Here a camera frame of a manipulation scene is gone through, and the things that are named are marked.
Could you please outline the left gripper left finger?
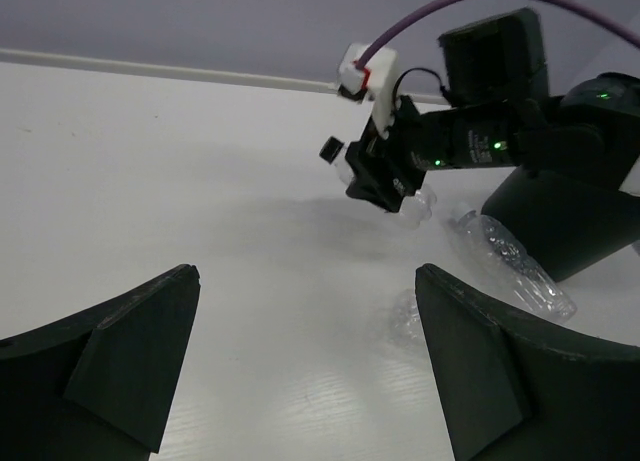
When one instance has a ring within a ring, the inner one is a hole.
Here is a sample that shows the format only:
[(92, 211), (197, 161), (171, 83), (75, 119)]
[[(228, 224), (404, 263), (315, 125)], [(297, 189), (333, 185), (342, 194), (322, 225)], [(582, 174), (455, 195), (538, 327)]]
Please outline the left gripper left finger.
[(1, 342), (4, 460), (147, 460), (159, 451), (200, 295), (179, 265)]

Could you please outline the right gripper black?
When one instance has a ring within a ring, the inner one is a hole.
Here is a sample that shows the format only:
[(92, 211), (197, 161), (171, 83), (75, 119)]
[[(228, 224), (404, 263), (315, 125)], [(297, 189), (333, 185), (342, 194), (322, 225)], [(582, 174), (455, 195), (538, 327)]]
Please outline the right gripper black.
[(399, 127), (381, 154), (352, 142), (346, 194), (390, 213), (430, 170), (514, 166), (526, 156), (518, 135), (545, 128), (559, 105), (552, 95), (539, 14), (520, 8), (442, 34), (448, 110), (418, 114), (401, 102)]

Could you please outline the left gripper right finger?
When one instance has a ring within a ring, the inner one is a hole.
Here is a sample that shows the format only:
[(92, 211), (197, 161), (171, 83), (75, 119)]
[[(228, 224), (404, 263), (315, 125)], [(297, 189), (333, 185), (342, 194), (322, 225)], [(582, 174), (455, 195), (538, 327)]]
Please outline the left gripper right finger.
[(415, 294), (457, 460), (636, 460), (639, 349), (572, 331), (426, 264)]

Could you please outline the black cap cola bottle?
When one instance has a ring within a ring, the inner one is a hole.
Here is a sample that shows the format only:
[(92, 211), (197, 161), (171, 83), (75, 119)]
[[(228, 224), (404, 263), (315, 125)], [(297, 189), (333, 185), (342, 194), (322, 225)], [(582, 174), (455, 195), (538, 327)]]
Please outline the black cap cola bottle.
[(365, 201), (415, 229), (433, 215), (437, 201), (423, 185), (425, 173), (391, 154), (372, 156), (364, 141), (348, 144), (331, 136), (319, 156), (333, 166), (347, 197)]

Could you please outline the blue label water bottle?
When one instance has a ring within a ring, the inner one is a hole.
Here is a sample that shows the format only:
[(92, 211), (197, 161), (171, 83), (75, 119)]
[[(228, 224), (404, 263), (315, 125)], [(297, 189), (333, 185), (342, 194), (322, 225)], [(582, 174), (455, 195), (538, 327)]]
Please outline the blue label water bottle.
[(403, 348), (416, 348), (424, 342), (424, 333), (413, 290), (404, 290), (394, 298), (388, 321), (389, 336)]

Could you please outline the clear unlabeled plastic bottle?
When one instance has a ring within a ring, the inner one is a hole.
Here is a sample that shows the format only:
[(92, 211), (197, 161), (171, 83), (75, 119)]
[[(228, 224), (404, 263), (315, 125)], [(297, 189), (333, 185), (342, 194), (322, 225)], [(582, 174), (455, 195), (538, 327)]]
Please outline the clear unlabeled plastic bottle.
[(572, 299), (498, 220), (460, 203), (446, 227), (453, 249), (488, 294), (556, 324), (575, 315)]

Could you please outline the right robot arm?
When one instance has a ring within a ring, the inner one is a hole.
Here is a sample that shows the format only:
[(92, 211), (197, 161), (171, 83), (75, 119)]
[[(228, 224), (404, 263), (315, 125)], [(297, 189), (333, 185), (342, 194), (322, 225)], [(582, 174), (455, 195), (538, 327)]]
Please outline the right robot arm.
[(393, 92), (386, 134), (348, 145), (346, 193), (396, 213), (430, 171), (520, 166), (619, 189), (639, 155), (639, 82), (605, 73), (549, 92), (538, 14), (522, 8), (439, 38), (449, 108), (420, 113)]

